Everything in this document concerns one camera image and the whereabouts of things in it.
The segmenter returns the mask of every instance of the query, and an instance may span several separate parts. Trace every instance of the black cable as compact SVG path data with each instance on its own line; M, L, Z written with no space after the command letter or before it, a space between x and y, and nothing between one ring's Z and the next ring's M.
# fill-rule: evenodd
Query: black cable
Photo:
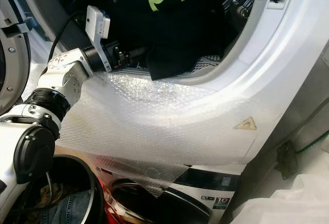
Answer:
M20 217L23 214L22 210L25 206L26 199L27 199L27 197L29 196L29 194L31 192L32 186L33 186L33 181L29 183L29 185L27 186L27 189L24 192L24 195L23 195L22 200L20 202L19 208L17 210L17 217L16 217L16 220L14 222L15 224L19 224L19 222L20 222Z
M329 135L329 130L327 130L324 134L322 134L320 137L318 137L316 140L314 140L312 143L309 143L308 145L306 145L304 148L301 148L300 150L296 151L296 154L300 154L302 152L304 152L305 150L308 150L309 148L311 148L314 144L320 142L324 137Z
M52 56L53 56L53 52L55 51L55 48L56 48L56 45L58 43L58 41L60 40L61 38L61 35L63 34L66 26L68 25L68 23L71 21L71 19L73 17L75 17L77 14L81 14L81 13L85 13L84 11L76 11L74 13L72 13L68 18L67 20L65 21L65 23L62 25L62 27L60 28L58 34L56 35L55 37L55 40L54 42L52 43L52 46L51 46L51 49L50 49L50 52L49 52L49 57L48 57L48 62L51 60Z
M11 210L9 212L9 215L10 216L17 215L16 221L15 221L16 224L19 223L20 216L22 214L27 214L27 213L36 212L36 211L49 210L49 209L51 209L52 207L54 207L56 205L56 204L51 204L52 196L53 196L53 190L52 190L51 177L50 177L50 175L49 175L48 172L46 173L46 177L47 177L47 181L48 181L48 185L49 185L49 199L48 199L48 203L44 207L41 207L41 208L40 207L35 207L35 208L26 208L26 209L24 209L24 205L26 203L26 199L27 199L27 197L30 194L31 189L32 189L33 182L31 182L29 184L28 188L24 192L24 195L23 195L23 198L22 198L22 200L20 202L19 208L17 210Z
M316 109L314 109L314 111L302 122L300 123L295 129L293 129L292 132L290 132L288 135L286 135L284 138L282 138L278 143L272 145L269 149L267 149L266 151L270 151L275 147L280 147L282 144L284 144L287 141L293 141L294 136L296 136L302 128L304 128L305 125L308 124L309 121L311 121L311 119L313 119L315 117L315 115L318 114L319 111L322 110L322 108L324 108L327 104L329 103L329 97L326 97L320 104L319 106L316 107ZM307 145L306 147L309 148L312 145L314 145L314 142L310 143L309 145Z
M104 209L105 209L105 205L104 205L104 195L103 195L103 189L102 186L98 180L98 178L94 175L94 181L95 181L95 188L97 189L97 192L100 194L100 216L98 219L98 224L100 224L102 222L102 217L104 215ZM27 214L27 213L31 213L31 212L36 212L36 211L45 211L45 210L49 210L52 207L56 206L57 203L54 204L48 204L44 207L41 208L26 208L26 209L21 209L21 210L12 210L9 213L9 216L13 216L13 215L22 215L22 214Z
M49 172L46 173L46 177L49 185L49 199L48 199L48 203L46 204L46 206L48 206L51 204L53 192L52 192L52 181Z

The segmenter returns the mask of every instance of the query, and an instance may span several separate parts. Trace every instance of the yellow warning sticker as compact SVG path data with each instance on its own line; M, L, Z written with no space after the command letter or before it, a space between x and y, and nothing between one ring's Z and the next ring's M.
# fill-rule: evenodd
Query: yellow warning sticker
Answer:
M257 130L256 124L252 117L242 121L239 125L234 127L235 129L244 129L244 130Z

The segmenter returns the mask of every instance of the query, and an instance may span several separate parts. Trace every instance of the metal bracket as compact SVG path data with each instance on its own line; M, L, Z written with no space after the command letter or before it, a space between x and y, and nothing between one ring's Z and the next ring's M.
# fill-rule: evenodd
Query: metal bracket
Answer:
M285 142L277 149L278 165L274 168L287 179L298 171L296 152L291 141Z
M103 51L101 39L107 39L109 23L110 19L106 18L97 7L87 7L86 32L99 57L101 58L106 72L110 72L112 69Z
M61 121L58 117L44 107L31 104L14 106L8 113L0 116L0 123L37 123L50 129L54 136L59 135Z
M30 23L21 23L21 24L13 24L9 27L5 27L2 31L5 33L7 38L12 38L22 33L29 32L32 29Z
M70 106L80 99L82 84L93 75L79 48L59 54L48 63L40 76L37 88L53 89L61 93Z

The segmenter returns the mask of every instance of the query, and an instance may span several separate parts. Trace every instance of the blue jeans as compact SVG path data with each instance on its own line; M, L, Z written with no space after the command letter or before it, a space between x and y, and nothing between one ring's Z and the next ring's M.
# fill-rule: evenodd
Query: blue jeans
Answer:
M80 224L86 214L90 190L77 192L40 215L40 224Z

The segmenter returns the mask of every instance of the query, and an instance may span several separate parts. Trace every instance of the robotic arm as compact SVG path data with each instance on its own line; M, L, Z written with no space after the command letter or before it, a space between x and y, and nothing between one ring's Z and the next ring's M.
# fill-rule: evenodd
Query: robotic arm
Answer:
M109 62L116 53L123 55L117 43L108 45L105 54L100 41L107 38L108 30L109 19L88 6L86 32L94 47L52 58L24 104L0 117L0 223L28 182L51 168L61 122L78 102L82 84L96 71L111 71Z

